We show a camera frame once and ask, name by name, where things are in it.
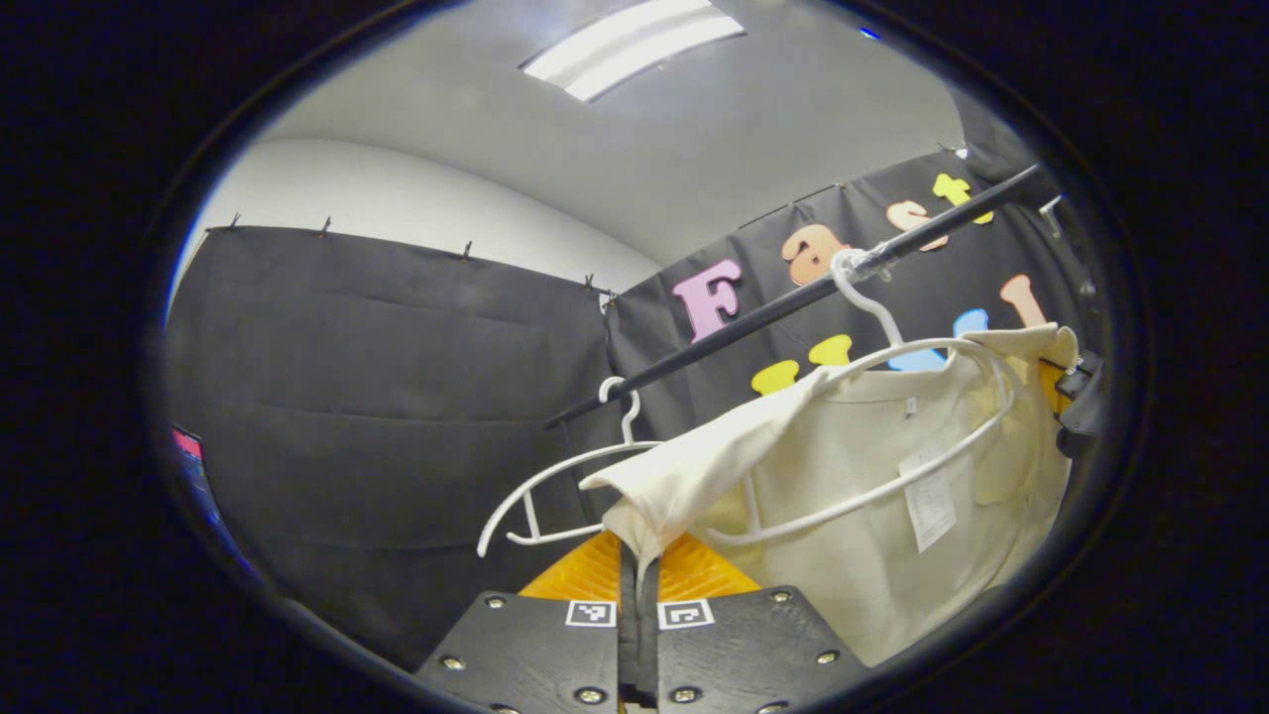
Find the black rod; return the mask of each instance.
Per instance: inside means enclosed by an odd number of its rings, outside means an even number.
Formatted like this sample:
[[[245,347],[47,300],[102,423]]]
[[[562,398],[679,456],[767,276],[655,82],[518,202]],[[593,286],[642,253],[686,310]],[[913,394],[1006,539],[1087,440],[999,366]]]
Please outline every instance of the black rod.
[[[877,271],[892,265],[900,257],[920,249],[923,245],[929,243],[934,236],[956,230],[987,211],[1009,203],[1015,195],[1018,195],[1018,193],[1022,191],[1022,189],[1027,186],[1028,183],[1039,176],[1039,174],[1041,167],[1038,164],[1023,169],[1014,176],[989,188],[987,190],[983,190],[964,203],[934,216],[929,221],[925,221],[910,231],[877,243],[855,265],[851,275],[854,279],[851,279],[851,282],[867,279]],[[614,386],[610,391],[608,391],[608,401],[617,402],[618,398],[629,394],[631,391],[651,384],[665,375],[687,368],[688,365],[699,363],[704,359],[704,356],[713,354],[737,339],[758,331],[775,320],[792,315],[802,307],[836,292],[836,283],[834,283],[831,276],[825,273],[821,278],[808,282],[792,292],[782,294],[753,312],[728,322],[727,326],[707,334],[674,354],[664,356],[664,359],[652,364],[642,373],[626,378],[626,382]],[[599,407],[599,398],[591,397],[586,402],[575,405],[569,410],[560,412],[555,417],[551,417],[544,429],[551,429],[562,422],[567,422],[580,417],[581,415],[598,410]]]

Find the metal bracket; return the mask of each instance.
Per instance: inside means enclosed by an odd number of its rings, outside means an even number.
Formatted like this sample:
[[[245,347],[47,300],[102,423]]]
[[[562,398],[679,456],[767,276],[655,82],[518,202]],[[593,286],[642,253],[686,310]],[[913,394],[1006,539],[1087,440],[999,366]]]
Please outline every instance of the metal bracket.
[[[1062,194],[1058,194],[1057,198],[1039,207],[1039,214],[1048,221],[1049,237],[1053,240],[1062,240],[1062,223],[1060,223],[1057,221],[1057,216],[1053,214],[1053,208],[1057,207],[1057,202],[1061,199]]]

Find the clothes hanger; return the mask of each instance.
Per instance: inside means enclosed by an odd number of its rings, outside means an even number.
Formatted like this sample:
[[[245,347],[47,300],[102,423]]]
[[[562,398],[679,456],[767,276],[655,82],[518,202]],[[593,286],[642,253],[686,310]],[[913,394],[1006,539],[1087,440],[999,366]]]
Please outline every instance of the clothes hanger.
[[[613,387],[615,387],[615,386],[618,386],[618,384],[621,384],[623,382],[626,382],[626,380],[622,379],[622,378],[608,378],[607,380],[604,380],[603,383],[600,383],[600,386],[599,386],[599,403],[600,405],[607,403],[608,402],[608,391],[610,391]],[[528,481],[525,481],[523,484],[520,484],[519,487],[516,487],[516,490],[513,491],[510,496],[508,496],[505,500],[503,500],[503,503],[500,503],[499,507],[496,510],[494,510],[494,515],[490,516],[489,521],[485,523],[485,529],[481,531],[481,534],[480,534],[480,542],[476,545],[476,554],[477,555],[480,555],[481,558],[485,557],[485,552],[489,550],[489,542],[490,542],[490,539],[494,538],[494,530],[503,521],[503,519],[506,516],[506,512],[511,510],[511,506],[514,506],[516,501],[523,501],[524,502],[524,515],[525,515],[527,520],[529,521],[529,536],[525,538],[525,536],[522,536],[519,534],[508,533],[506,538],[511,543],[516,543],[519,545],[539,545],[539,544],[543,544],[543,543],[555,543],[557,540],[565,540],[565,539],[576,538],[576,536],[588,535],[588,534],[596,534],[596,533],[604,530],[604,525],[603,524],[595,524],[593,526],[582,526],[580,529],[572,529],[572,530],[561,531],[561,533],[557,533],[557,534],[542,535],[542,533],[538,529],[538,516],[537,516],[537,512],[533,510],[533,495],[529,493],[529,492],[530,492],[530,490],[533,490],[533,487],[536,487],[539,483],[549,479],[551,477],[553,477],[553,476],[556,476],[556,474],[558,474],[561,472],[567,472],[569,469],[571,469],[571,468],[574,468],[574,467],[576,467],[579,464],[582,464],[585,462],[590,462],[591,459],[599,459],[602,457],[610,457],[613,454],[623,454],[626,451],[638,451],[638,450],[642,450],[642,449],[652,449],[654,446],[661,445],[662,443],[660,443],[660,441],[634,441],[634,435],[631,431],[631,424],[634,421],[634,417],[638,416],[638,412],[640,412],[640,399],[638,399],[638,393],[637,392],[632,391],[629,393],[629,396],[631,396],[631,410],[629,410],[629,412],[626,413],[624,417],[622,417],[622,444],[614,444],[613,446],[605,446],[603,449],[596,449],[594,451],[588,451],[585,454],[579,454],[577,457],[574,457],[571,459],[566,459],[563,462],[560,462],[555,467],[551,467],[551,468],[548,468],[546,471],[538,472],[533,477],[529,477]]]
[[[830,506],[816,514],[808,516],[802,516],[799,519],[793,519],[792,521],[780,524],[778,526],[763,526],[758,514],[758,500],[754,495],[754,482],[751,476],[745,477],[745,509],[747,516],[749,533],[745,534],[725,534],[714,529],[706,529],[706,535],[708,538],[726,544],[726,545],[750,545],[754,543],[761,543],[773,538],[779,538],[783,535],[793,534],[812,526],[817,526],[839,516],[844,516],[891,495],[901,488],[920,481],[921,478],[934,473],[935,471],[943,468],[944,464],[959,457],[964,450],[970,449],[976,441],[982,439],[987,432],[995,429],[1004,419],[1005,415],[1010,412],[1014,407],[1014,401],[1018,392],[1022,391],[1022,383],[1018,375],[1014,374],[1005,361],[1001,359],[1000,354],[992,349],[968,339],[961,337],[931,337],[931,339],[919,339],[916,341],[904,341],[902,335],[898,331],[898,325],[895,322],[895,316],[890,313],[890,309],[877,302],[876,299],[869,299],[855,289],[855,285],[850,282],[850,274],[854,265],[858,263],[860,256],[864,255],[863,250],[859,249],[844,249],[839,250],[832,255],[830,263],[830,274],[832,280],[838,284],[838,289],[845,294],[853,304],[860,309],[865,309],[873,313],[878,321],[881,321],[882,330],[886,332],[886,337],[890,340],[890,346],[873,351],[872,354],[863,356],[862,360],[851,363],[849,367],[843,369],[839,374],[834,375],[826,384],[832,384],[839,380],[851,378],[868,370],[882,365],[895,356],[907,354],[910,351],[916,351],[921,349],[934,349],[934,347],[949,347],[956,349],[961,353],[978,356],[982,361],[987,363],[992,369],[992,375],[996,379],[996,398],[1000,401],[1000,411],[996,412],[991,419],[980,425],[976,430],[970,432],[964,439],[957,443],[954,446],[944,451],[942,455],[935,458],[920,468],[915,469],[912,473],[887,482],[877,488],[864,492],[859,496],[848,498],[841,503]],[[1009,383],[1009,391],[1006,394],[1005,383]]]

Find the ceiling light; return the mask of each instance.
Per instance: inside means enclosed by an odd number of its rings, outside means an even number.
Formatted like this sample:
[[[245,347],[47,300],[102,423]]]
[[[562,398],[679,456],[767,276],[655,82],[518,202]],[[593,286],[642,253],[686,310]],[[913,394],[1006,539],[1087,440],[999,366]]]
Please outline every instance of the ceiling light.
[[[708,0],[650,0],[582,28],[522,70],[589,101],[671,55],[744,32]]]
[[[740,27],[740,23],[722,16],[697,20],[680,28],[654,34],[600,62],[595,68],[579,76],[565,90],[582,101],[589,101],[609,86],[671,55],[678,55],[698,44],[744,32],[745,28]]]
[[[627,8],[569,36],[524,66],[524,74],[548,80],[596,51],[659,22],[708,8],[708,0],[652,0]]]

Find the white fabric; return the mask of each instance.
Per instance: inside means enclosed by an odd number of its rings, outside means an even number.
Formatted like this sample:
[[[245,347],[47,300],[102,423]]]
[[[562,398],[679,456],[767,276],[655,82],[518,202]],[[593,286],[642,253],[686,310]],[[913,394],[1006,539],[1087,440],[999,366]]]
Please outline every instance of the white fabric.
[[[1055,323],[961,335],[1005,356],[1023,384],[1001,425],[940,472],[957,524],[924,553],[902,491],[826,524],[728,548],[706,529],[747,530],[746,476],[764,526],[787,523],[898,477],[931,445],[954,445],[999,411],[991,372],[952,350],[928,373],[865,372],[834,380],[820,368],[648,453],[603,469],[581,488],[623,498],[604,525],[640,558],[640,573],[692,530],[764,586],[802,590],[868,666],[904,649],[1004,582],[1048,535],[1070,460],[1039,384],[1038,360],[1068,368],[1075,334]],[[916,413],[907,416],[907,399]]]

